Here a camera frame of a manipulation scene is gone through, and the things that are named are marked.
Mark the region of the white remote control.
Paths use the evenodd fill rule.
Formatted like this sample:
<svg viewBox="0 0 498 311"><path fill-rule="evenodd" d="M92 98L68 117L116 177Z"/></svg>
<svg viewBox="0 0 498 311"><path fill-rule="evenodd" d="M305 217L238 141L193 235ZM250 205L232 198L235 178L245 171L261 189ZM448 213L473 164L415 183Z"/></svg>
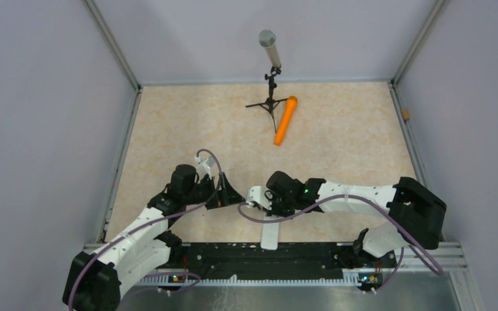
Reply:
<svg viewBox="0 0 498 311"><path fill-rule="evenodd" d="M267 251L275 251L279 244L279 222L263 224L261 232L261 248Z"/></svg>

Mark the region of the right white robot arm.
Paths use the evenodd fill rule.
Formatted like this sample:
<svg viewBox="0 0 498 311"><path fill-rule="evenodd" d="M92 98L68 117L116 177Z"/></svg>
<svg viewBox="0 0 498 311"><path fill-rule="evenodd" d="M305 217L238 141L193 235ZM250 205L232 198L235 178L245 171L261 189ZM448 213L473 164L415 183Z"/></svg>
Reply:
<svg viewBox="0 0 498 311"><path fill-rule="evenodd" d="M261 208L283 218L298 211L384 217L384 224L364 229L356 241L354 257L363 267L405 246L437 249L447 210L442 199L410 177L401 177L394 185L361 186L324 178L302 182L276 171L261 190L251 193Z"/></svg>

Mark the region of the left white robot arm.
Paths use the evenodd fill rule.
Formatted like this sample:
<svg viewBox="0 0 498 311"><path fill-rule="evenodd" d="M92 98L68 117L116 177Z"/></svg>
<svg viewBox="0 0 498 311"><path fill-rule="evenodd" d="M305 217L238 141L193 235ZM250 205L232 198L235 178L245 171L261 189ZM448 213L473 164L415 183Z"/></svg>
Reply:
<svg viewBox="0 0 498 311"><path fill-rule="evenodd" d="M218 180L192 165L178 165L165 188L128 227L91 253L71 263L62 301L70 310L116 310L122 298L151 270L173 268L182 259L182 242L170 228L194 210L216 209L245 201L224 172Z"/></svg>

